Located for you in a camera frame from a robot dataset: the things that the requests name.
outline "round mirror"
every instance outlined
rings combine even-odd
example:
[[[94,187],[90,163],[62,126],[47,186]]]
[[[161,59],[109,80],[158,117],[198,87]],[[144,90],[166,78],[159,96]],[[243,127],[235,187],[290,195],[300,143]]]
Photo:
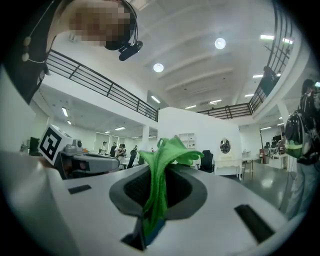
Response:
[[[231,149],[231,146],[230,146],[229,140],[227,140],[226,138],[221,140],[221,142],[220,142],[220,150],[221,150],[221,152],[224,153],[224,154],[228,154],[230,149]]]

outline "computer monitor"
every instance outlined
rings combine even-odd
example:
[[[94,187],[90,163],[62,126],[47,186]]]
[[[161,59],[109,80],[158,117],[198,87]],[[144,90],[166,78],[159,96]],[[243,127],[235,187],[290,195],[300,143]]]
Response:
[[[273,140],[276,142],[281,141],[281,135],[274,136]]]
[[[41,155],[38,151],[40,139],[39,138],[30,138],[30,146],[29,146],[29,156],[39,156]]]

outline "green strap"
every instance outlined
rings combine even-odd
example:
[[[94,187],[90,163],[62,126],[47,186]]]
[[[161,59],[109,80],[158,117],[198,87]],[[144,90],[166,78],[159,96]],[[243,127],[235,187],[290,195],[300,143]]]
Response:
[[[151,171],[150,197],[143,208],[143,231],[146,236],[153,231],[158,220],[164,218],[168,209],[166,166],[174,161],[191,166],[193,160],[204,156],[199,151],[187,149],[177,136],[172,139],[161,138],[157,147],[157,152],[139,152]]]

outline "black headset microphone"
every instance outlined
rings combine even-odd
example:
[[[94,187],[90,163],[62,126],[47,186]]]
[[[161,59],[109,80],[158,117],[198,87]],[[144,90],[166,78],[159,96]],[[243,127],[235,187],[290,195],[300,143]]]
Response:
[[[121,2],[123,3],[123,5],[127,6],[130,9],[131,14],[134,16],[134,33],[130,32],[129,36],[124,35],[122,40],[119,40],[117,42],[106,42],[105,48],[110,51],[118,50],[120,52],[119,60],[123,62],[138,53],[144,44],[141,41],[138,41],[137,13],[135,12],[131,4],[129,4],[127,1],[122,0]]]

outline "black mesh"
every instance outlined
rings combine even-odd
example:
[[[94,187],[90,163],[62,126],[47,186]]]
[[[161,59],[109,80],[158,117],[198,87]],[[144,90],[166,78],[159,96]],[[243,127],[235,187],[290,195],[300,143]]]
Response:
[[[129,181],[123,187],[124,193],[142,207],[150,196],[151,172],[146,171],[139,177]]]
[[[186,199],[192,192],[192,185],[174,171],[165,171],[168,208]],[[124,185],[124,193],[142,207],[150,196],[151,172],[146,171]]]

